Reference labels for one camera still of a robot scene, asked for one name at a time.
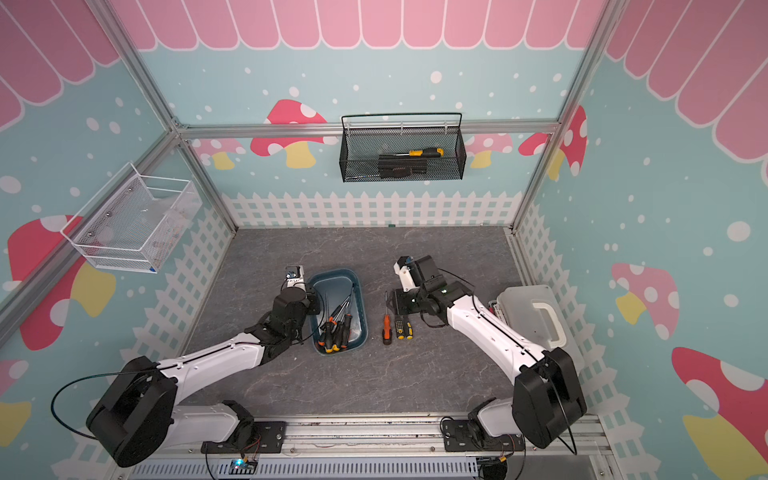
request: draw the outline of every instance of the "mounting plate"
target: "mounting plate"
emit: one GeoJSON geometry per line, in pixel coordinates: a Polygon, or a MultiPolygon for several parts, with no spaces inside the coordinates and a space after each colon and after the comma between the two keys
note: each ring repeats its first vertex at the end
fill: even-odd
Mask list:
{"type": "Polygon", "coordinates": [[[443,444],[446,452],[522,452],[523,438],[520,435],[502,435],[500,437],[488,437],[485,448],[479,448],[472,441],[472,430],[469,428],[470,420],[450,420],[442,422],[443,444]]]}
{"type": "MultiPolygon", "coordinates": [[[[286,438],[285,422],[254,422],[253,433],[250,436],[248,445],[259,441],[259,453],[280,453],[283,449],[283,442],[286,438]]],[[[253,445],[242,453],[254,453],[257,446],[253,445]]],[[[218,442],[203,442],[200,446],[200,453],[240,453],[233,445],[218,442]]]]}

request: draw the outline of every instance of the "robotic arm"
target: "robotic arm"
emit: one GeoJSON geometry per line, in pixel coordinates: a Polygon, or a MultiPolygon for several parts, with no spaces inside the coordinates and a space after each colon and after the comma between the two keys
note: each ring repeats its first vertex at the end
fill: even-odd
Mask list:
{"type": "Polygon", "coordinates": [[[463,283],[449,283],[430,257],[400,257],[397,315],[428,313],[463,333],[496,362],[514,385],[511,399],[486,402],[470,414],[479,434],[521,433],[545,448],[584,416],[587,405],[571,357],[551,352],[515,332],[488,311],[463,283]]]}

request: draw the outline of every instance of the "mushroom wall decal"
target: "mushroom wall decal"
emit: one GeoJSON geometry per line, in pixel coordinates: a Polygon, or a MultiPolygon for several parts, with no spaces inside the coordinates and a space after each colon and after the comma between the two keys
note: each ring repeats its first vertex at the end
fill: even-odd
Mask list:
{"type": "Polygon", "coordinates": [[[680,317],[680,297],[674,279],[666,270],[629,263],[615,263],[611,274],[617,285],[629,292],[616,299],[621,315],[635,325],[646,310],[662,340],[669,339],[680,317]]]}
{"type": "MultiPolygon", "coordinates": [[[[295,100],[278,101],[266,117],[266,124],[325,124],[326,119],[311,107],[295,100]]],[[[250,149],[260,157],[269,157],[285,149],[286,165],[288,168],[310,168],[316,161],[310,152],[307,142],[334,145],[339,142],[336,137],[285,137],[285,138],[254,138],[250,149]]]]}
{"type": "Polygon", "coordinates": [[[464,145],[467,155],[474,156],[470,168],[490,167],[492,151],[508,154],[514,148],[509,134],[472,135],[464,145]]]}
{"type": "Polygon", "coordinates": [[[214,138],[204,140],[194,140],[192,142],[200,161],[203,165],[210,165],[210,159],[214,160],[214,167],[217,170],[232,170],[235,164],[227,154],[244,154],[245,148],[235,138],[214,138]]]}
{"type": "Polygon", "coordinates": [[[677,376],[717,415],[683,417],[690,439],[715,475],[747,480],[768,474],[768,382],[696,350],[672,350],[677,376]]]}
{"type": "MultiPolygon", "coordinates": [[[[518,151],[522,155],[530,156],[544,151],[547,141],[546,134],[533,134],[525,139],[518,151]]],[[[587,150],[587,112],[579,105],[571,125],[565,132],[562,143],[557,153],[554,154],[552,163],[547,169],[547,175],[554,180],[560,179],[560,166],[563,160],[568,160],[571,174],[575,177],[581,171],[584,164],[584,152],[587,150]]]]}
{"type": "MultiPolygon", "coordinates": [[[[8,261],[14,286],[24,281],[61,242],[59,230],[71,216],[44,217],[19,227],[8,238],[8,261]]],[[[73,222],[69,229],[74,229],[73,222]]],[[[30,350],[50,346],[61,335],[70,300],[77,300],[89,316],[98,316],[114,295],[117,279],[79,258],[19,327],[30,350]]]]}
{"type": "MultiPolygon", "coordinates": [[[[26,360],[0,361],[0,397],[27,372],[27,368],[26,360]]],[[[30,402],[0,402],[0,447],[11,445],[31,414],[30,402]]]]}

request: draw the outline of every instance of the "blue plastic tray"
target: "blue plastic tray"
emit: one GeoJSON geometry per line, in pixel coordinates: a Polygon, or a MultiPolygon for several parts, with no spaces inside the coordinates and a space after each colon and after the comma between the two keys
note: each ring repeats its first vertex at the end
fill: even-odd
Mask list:
{"type": "Polygon", "coordinates": [[[343,350],[344,352],[358,348],[366,342],[368,337],[366,308],[362,303],[360,280],[353,271],[346,268],[318,273],[310,278],[309,285],[323,298],[323,302],[327,302],[324,313],[307,317],[310,320],[311,331],[315,332],[312,337],[312,344],[315,350],[323,356],[336,355],[341,352],[326,353],[326,350],[317,344],[320,336],[323,334],[320,329],[316,331],[317,325],[324,321],[323,315],[325,318],[328,318],[333,309],[344,301],[346,296],[349,295],[353,284],[355,285],[355,292],[352,294],[349,310],[347,310],[352,314],[352,326],[349,329],[349,342],[347,343],[347,348],[343,350]]]}

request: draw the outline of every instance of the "white polka dot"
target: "white polka dot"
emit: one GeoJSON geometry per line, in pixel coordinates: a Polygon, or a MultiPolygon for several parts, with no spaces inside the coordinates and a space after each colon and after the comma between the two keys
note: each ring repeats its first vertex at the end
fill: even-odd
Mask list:
{"type": "Polygon", "coordinates": [[[9,177],[8,175],[0,177],[0,190],[7,194],[17,194],[22,191],[22,183],[16,179],[16,177],[9,177]]]}
{"type": "Polygon", "coordinates": [[[266,147],[266,151],[270,153],[270,155],[274,155],[277,152],[281,151],[283,149],[283,146],[280,144],[269,144],[266,147]]]}
{"type": "Polygon", "coordinates": [[[763,377],[745,372],[729,363],[720,362],[720,370],[723,371],[723,375],[725,375],[725,378],[727,378],[729,382],[733,383],[737,388],[746,390],[747,392],[758,390],[765,382],[763,377]]]}
{"type": "Polygon", "coordinates": [[[52,215],[40,219],[43,228],[49,232],[58,232],[67,224],[67,217],[64,215],[52,215]]]}
{"type": "Polygon", "coordinates": [[[667,295],[667,302],[670,304],[672,308],[675,310],[680,309],[680,294],[677,292],[671,292],[669,295],[667,295]]]}
{"type": "Polygon", "coordinates": [[[64,326],[67,321],[67,311],[69,310],[69,298],[59,300],[51,307],[49,318],[56,326],[64,326]]]}
{"type": "Polygon", "coordinates": [[[701,380],[689,380],[686,387],[690,389],[697,397],[699,397],[704,403],[712,408],[715,412],[720,410],[720,400],[717,398],[717,394],[712,387],[702,382],[701,380]]]}
{"type": "Polygon", "coordinates": [[[734,242],[743,242],[749,238],[752,229],[747,222],[733,222],[728,226],[728,238],[734,242]]]}
{"type": "Polygon", "coordinates": [[[670,331],[669,329],[661,324],[656,325],[656,334],[659,336],[662,340],[669,340],[670,338],[670,331]]]}
{"type": "Polygon", "coordinates": [[[723,297],[723,301],[726,305],[734,307],[739,304],[739,297],[733,295],[732,293],[728,293],[725,297],[723,297]]]}
{"type": "Polygon", "coordinates": [[[652,286],[649,286],[648,288],[645,289],[645,291],[643,292],[643,296],[647,301],[651,303],[659,299],[659,293],[652,286]]]}
{"type": "Polygon", "coordinates": [[[22,283],[21,280],[9,280],[7,282],[3,282],[2,289],[5,290],[6,292],[12,292],[21,283],[22,283]]]}
{"type": "Polygon", "coordinates": [[[19,360],[8,369],[8,376],[14,380],[18,380],[24,375],[29,368],[29,362],[26,360],[19,360]]]}

